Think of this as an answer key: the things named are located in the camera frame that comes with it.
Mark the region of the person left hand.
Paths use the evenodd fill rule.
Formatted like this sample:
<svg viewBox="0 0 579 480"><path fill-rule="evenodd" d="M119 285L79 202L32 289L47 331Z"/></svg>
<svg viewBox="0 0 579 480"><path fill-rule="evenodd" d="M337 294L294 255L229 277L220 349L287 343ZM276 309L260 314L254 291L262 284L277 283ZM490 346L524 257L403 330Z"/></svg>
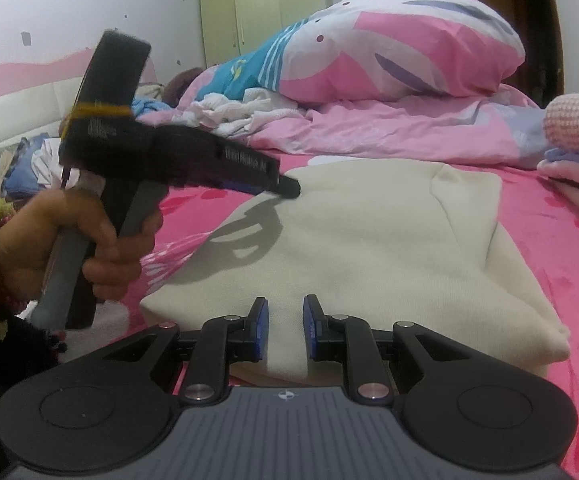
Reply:
<svg viewBox="0 0 579 480"><path fill-rule="evenodd" d="M44 191L0 228L0 270L6 289L19 301L37 300L50 252L61 228L76 228L95 243L82 266L99 300L120 300L142 273L140 259L155 247L163 224L160 211L140 232L119 237L100 199L83 190Z"/></svg>

